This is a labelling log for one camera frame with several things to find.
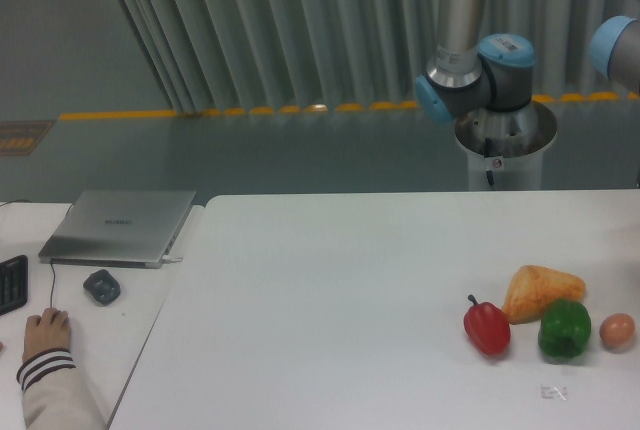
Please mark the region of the person's right hand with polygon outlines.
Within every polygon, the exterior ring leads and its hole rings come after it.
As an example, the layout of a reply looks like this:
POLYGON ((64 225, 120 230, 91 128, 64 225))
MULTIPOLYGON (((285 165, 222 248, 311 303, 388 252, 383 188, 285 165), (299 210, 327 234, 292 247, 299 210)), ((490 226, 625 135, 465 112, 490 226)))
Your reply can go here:
POLYGON ((22 362, 50 350, 69 350, 71 343, 71 326, 67 329, 59 327, 59 313, 62 310, 50 307, 41 315, 27 318, 24 335, 22 362))

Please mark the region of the white striped sleeve forearm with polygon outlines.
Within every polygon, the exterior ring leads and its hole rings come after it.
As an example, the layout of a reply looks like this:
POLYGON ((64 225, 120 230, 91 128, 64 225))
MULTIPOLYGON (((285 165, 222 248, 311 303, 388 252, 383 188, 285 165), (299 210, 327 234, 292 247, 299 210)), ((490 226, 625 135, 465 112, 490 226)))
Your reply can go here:
POLYGON ((26 429, 107 428, 68 349, 53 348, 27 359, 16 379, 26 429))

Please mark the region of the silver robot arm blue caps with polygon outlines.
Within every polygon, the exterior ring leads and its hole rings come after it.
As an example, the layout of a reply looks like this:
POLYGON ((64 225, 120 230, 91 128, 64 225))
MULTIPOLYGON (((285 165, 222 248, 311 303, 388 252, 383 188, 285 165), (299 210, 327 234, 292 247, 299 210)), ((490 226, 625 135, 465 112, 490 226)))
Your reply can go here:
POLYGON ((439 0, 436 44, 415 81, 434 121, 518 110, 536 88, 639 91, 639 0, 439 0))

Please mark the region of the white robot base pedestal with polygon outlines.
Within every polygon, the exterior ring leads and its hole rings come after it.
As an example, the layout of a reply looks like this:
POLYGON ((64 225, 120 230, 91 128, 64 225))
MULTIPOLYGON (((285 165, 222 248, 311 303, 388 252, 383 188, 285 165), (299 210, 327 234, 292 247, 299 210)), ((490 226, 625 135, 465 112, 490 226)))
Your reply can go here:
POLYGON ((532 101, 511 112, 470 112, 455 121, 454 133, 467 158, 469 190, 539 190, 557 120, 549 108, 532 101))

